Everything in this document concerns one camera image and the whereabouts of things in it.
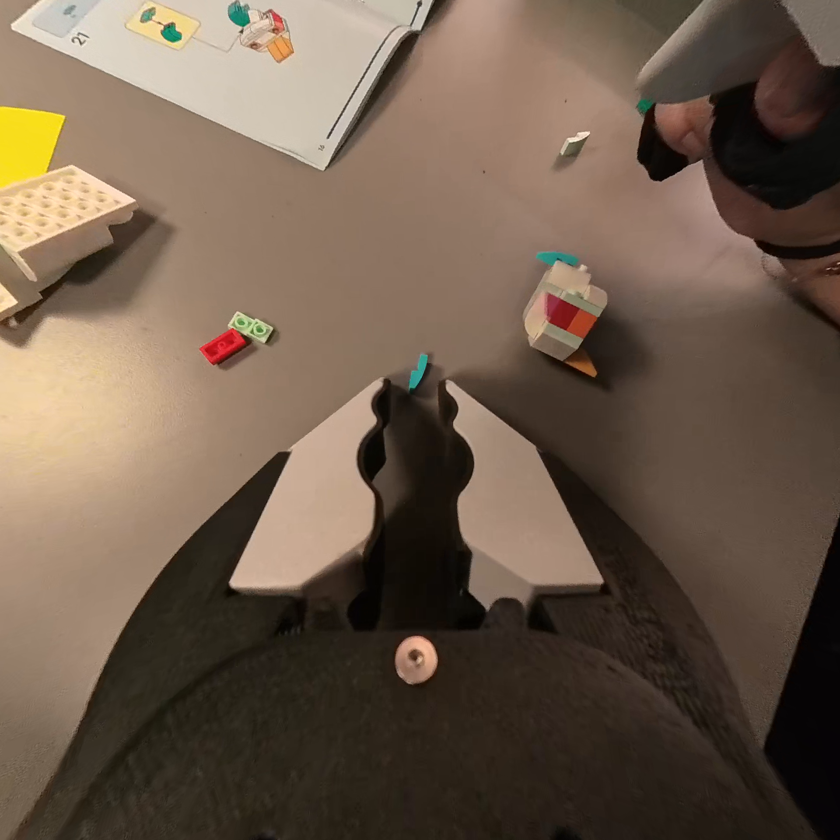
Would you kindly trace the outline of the red lego plate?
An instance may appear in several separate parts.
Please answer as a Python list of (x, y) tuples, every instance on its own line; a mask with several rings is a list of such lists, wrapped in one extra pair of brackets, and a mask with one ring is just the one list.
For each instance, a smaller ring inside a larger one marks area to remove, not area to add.
[(236, 329), (228, 329), (216, 338), (203, 344), (199, 351), (211, 365), (219, 365), (231, 359), (249, 345), (248, 338)]

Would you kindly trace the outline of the pale green lego plate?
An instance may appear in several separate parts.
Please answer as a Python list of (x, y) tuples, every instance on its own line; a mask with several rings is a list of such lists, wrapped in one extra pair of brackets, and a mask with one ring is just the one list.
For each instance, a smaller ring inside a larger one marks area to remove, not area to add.
[(234, 313), (227, 326), (243, 335), (247, 340), (261, 344), (266, 344), (275, 331), (275, 328), (267, 322), (250, 317), (241, 311)]

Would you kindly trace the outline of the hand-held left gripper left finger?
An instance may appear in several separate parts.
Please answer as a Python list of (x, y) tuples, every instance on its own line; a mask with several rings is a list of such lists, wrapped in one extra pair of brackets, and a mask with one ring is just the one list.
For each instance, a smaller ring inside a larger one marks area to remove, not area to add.
[(385, 463), (391, 382), (374, 380), (288, 451), (229, 580), (243, 595), (325, 598), (355, 629), (382, 607)]

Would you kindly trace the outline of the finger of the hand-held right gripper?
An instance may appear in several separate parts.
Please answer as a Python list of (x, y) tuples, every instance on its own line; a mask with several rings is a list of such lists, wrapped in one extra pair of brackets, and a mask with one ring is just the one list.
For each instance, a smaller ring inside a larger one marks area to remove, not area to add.
[(637, 76), (641, 98), (678, 103), (756, 81), (793, 39), (839, 65), (838, 1), (704, 1)]

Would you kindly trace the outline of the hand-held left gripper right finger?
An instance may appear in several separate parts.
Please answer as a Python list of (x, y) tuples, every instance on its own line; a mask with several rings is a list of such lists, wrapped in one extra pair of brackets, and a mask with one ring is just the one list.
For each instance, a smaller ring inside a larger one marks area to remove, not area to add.
[(535, 445), (451, 380), (438, 403), (465, 453), (456, 519), (468, 593), (489, 611), (504, 599), (529, 610), (541, 596), (599, 592), (602, 574)]

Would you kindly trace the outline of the yellow paper sheet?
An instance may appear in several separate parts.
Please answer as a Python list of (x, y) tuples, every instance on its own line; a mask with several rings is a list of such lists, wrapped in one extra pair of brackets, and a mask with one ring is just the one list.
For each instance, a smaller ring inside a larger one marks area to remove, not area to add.
[(24, 108), (1, 107), (1, 187), (44, 175), (66, 117)]

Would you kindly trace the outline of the open instruction booklet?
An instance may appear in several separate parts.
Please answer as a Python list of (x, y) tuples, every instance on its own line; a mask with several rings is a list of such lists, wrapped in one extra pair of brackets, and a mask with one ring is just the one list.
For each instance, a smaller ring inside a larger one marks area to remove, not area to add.
[(325, 171), (432, 1), (44, 1), (14, 32)]

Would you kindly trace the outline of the black wrist band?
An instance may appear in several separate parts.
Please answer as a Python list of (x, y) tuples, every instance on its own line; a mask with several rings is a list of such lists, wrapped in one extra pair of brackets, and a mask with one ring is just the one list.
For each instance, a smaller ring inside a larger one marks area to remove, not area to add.
[(820, 245), (788, 246), (776, 245), (755, 239), (754, 243), (766, 255), (780, 261), (808, 261), (834, 257), (839, 254), (839, 240)]

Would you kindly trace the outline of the white lego assembly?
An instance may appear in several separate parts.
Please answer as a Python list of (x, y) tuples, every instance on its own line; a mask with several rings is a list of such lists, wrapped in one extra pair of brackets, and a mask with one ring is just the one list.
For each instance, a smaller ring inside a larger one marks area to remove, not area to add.
[(113, 243), (131, 196), (69, 165), (1, 190), (1, 320), (15, 320), (76, 263)]

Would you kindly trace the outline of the person's right hand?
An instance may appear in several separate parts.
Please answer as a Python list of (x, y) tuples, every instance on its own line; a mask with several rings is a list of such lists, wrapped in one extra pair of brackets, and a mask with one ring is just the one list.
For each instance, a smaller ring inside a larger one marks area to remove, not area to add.
[[(838, 82), (838, 68), (819, 66), (807, 45), (795, 38), (773, 58), (755, 81), (754, 103), (762, 123), (777, 137), (793, 139), (812, 130), (826, 110), (828, 88)], [(806, 246), (838, 240), (838, 191), (806, 205), (776, 211), (729, 182), (711, 161), (702, 124), (686, 110), (666, 110), (659, 118), (663, 135), (691, 164), (701, 164), (712, 201), (727, 226), (754, 241)]]

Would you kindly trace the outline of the multicolour lego assembly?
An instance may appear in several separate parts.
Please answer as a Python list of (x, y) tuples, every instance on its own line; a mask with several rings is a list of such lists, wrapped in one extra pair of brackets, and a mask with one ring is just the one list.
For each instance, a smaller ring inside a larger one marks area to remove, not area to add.
[(588, 266), (576, 257), (542, 251), (537, 259), (546, 270), (522, 314), (528, 344), (596, 378), (596, 368), (583, 341), (606, 309), (607, 294), (592, 282)]

